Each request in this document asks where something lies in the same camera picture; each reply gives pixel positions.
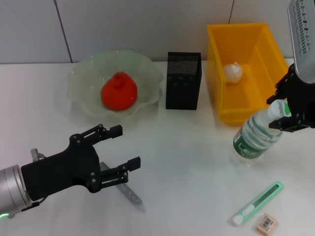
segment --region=green bottle label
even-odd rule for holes
[[[247,159],[259,157],[265,150],[255,149],[248,145],[242,136],[242,128],[237,132],[233,139],[233,146],[238,154]]]
[[[284,104],[284,111],[285,111],[285,114],[286,115],[289,115],[290,114],[290,108],[289,108],[289,105],[287,104],[287,102],[285,102]]]

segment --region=red fruit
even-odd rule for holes
[[[100,98],[104,106],[111,110],[126,110],[137,99],[137,85],[126,73],[117,72],[103,86]]]

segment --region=mesh container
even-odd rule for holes
[[[166,108],[196,110],[201,81],[200,53],[168,53]]]

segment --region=bottle cap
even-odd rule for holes
[[[281,99],[275,100],[269,106],[267,115],[272,120],[277,120],[282,117],[290,117],[291,112],[287,104],[287,101]]]

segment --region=yellow plastic bin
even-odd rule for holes
[[[208,25],[207,79],[219,119],[240,125],[268,107],[275,84],[288,66],[266,23]],[[239,63],[243,77],[227,84],[223,66]]]

